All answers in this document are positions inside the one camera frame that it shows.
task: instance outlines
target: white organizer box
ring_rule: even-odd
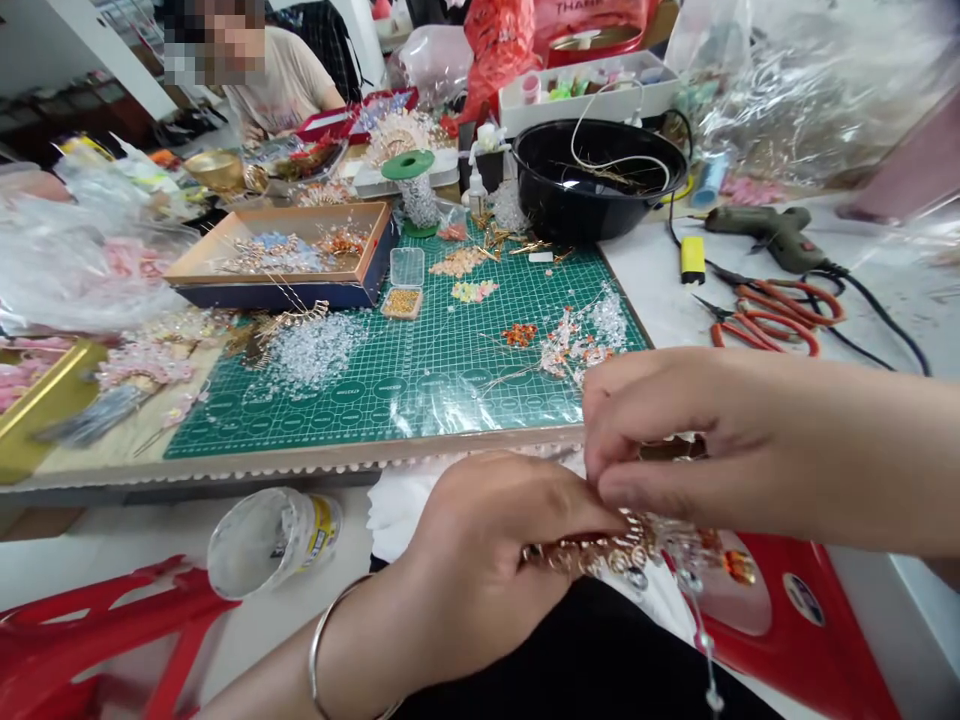
[[[456,148],[442,148],[434,150],[433,167],[430,168],[430,186],[442,187],[452,185],[460,179],[460,170],[457,166],[460,154]],[[358,197],[381,197],[383,195],[399,195],[400,188],[393,180],[387,180],[377,169],[367,164],[361,166],[353,178],[353,189]]]
[[[610,67],[611,64],[619,65],[624,71],[636,73],[636,77],[642,82],[646,82],[645,77],[656,77],[659,70],[660,80],[645,84],[643,89],[633,85],[621,90],[607,90],[599,95],[583,95],[524,105],[520,86],[529,73],[521,75],[499,93],[500,124],[507,129],[507,136],[516,137],[528,127],[550,120],[576,120],[592,98],[596,100],[590,105],[590,111],[585,117],[593,120],[629,120],[637,108],[640,108],[641,117],[654,117],[662,115],[671,107],[673,96],[680,88],[680,81],[676,74],[649,50],[541,70],[537,75],[540,76],[540,87],[546,91],[550,81],[558,78],[561,73],[580,75],[597,68]]]

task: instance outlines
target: green cutting mat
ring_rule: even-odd
[[[478,237],[472,227],[471,233]],[[210,400],[191,412],[164,457],[582,422],[580,394],[569,381],[532,370],[489,387],[497,378],[536,364],[539,350],[507,349],[482,334],[500,339],[514,323],[531,323],[539,327],[535,347],[556,328],[564,306],[585,307],[597,299],[605,281],[619,292],[598,251],[579,250],[550,264],[504,253],[502,262],[487,260],[462,278],[500,285],[482,303],[466,304],[450,295],[455,278],[429,273],[459,244],[405,235],[400,245],[423,248],[426,255],[423,308],[416,320],[391,320],[379,308],[359,313],[368,339],[349,368],[321,392],[297,399],[274,395],[264,401],[261,373],[243,367],[239,358],[221,357],[210,375]],[[645,335],[623,297],[621,303],[628,318],[627,349],[643,350]]]

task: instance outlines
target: person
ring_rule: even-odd
[[[583,410],[587,482],[506,452],[456,463],[406,552],[337,604],[316,654],[316,697],[330,720],[369,720],[404,698],[395,717],[713,717],[696,650],[598,581],[518,561],[529,543],[621,530],[611,507],[960,557],[957,386],[683,348],[592,369]],[[709,458],[637,461],[641,443],[688,430],[704,434]],[[318,717],[308,671],[315,625],[200,717]],[[730,717],[777,717],[716,672]]]
[[[168,0],[165,23],[197,39],[242,127],[245,142],[285,136],[319,112],[344,106],[329,73],[297,35],[264,25],[252,0],[220,3]]]

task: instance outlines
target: white cable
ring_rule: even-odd
[[[618,160],[611,160],[610,162],[601,163],[599,165],[591,165],[590,163],[585,163],[583,160],[581,160],[577,156],[577,151],[574,150],[573,148],[573,141],[576,140],[577,138],[577,131],[580,129],[580,123],[583,122],[584,117],[586,117],[587,113],[590,112],[590,106],[593,105],[593,101],[596,100],[597,97],[599,97],[600,93],[602,93],[608,87],[612,87],[613,85],[619,85],[621,82],[623,81],[614,80],[613,82],[608,82],[602,88],[597,90],[594,96],[590,98],[590,102],[587,103],[587,106],[583,109],[583,112],[580,114],[580,117],[577,119],[577,125],[573,129],[573,135],[570,136],[570,154],[573,155],[573,159],[577,161],[577,164],[580,165],[580,167],[586,168],[587,170],[603,170],[604,168],[610,167],[611,165],[616,165],[617,163],[625,162],[627,160],[649,160],[654,165],[656,165],[661,170],[663,170],[663,176],[664,176],[663,187],[660,188],[660,192],[663,192],[664,190],[667,189],[667,186],[670,185],[670,179],[672,175],[670,173],[670,168],[668,168],[662,160],[658,160],[655,157],[650,157],[649,155],[630,155],[629,157],[619,158]],[[644,92],[643,83],[641,83],[636,78],[630,78],[630,82],[633,85],[636,85],[638,88],[640,88],[640,102],[638,103],[638,106],[643,107],[643,92]]]

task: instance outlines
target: silver bangle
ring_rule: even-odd
[[[336,599],[330,603],[330,607],[323,611],[323,615],[320,616],[320,620],[317,622],[317,629],[313,631],[313,641],[310,643],[310,691],[313,693],[313,707],[316,709],[317,713],[323,720],[330,720],[330,716],[327,714],[327,711],[323,709],[323,705],[320,704],[320,698],[317,693],[317,650],[320,649],[320,637],[323,635],[323,628],[327,624],[327,618],[330,617],[330,614],[333,612],[334,608],[340,604],[340,601],[343,600],[347,595],[356,590],[362,582],[369,580],[373,577],[373,574],[364,575],[361,578],[357,578],[352,583],[347,585]],[[392,717],[393,714],[400,708],[403,704],[403,700],[387,708],[382,715],[378,716],[374,720],[387,720]]]

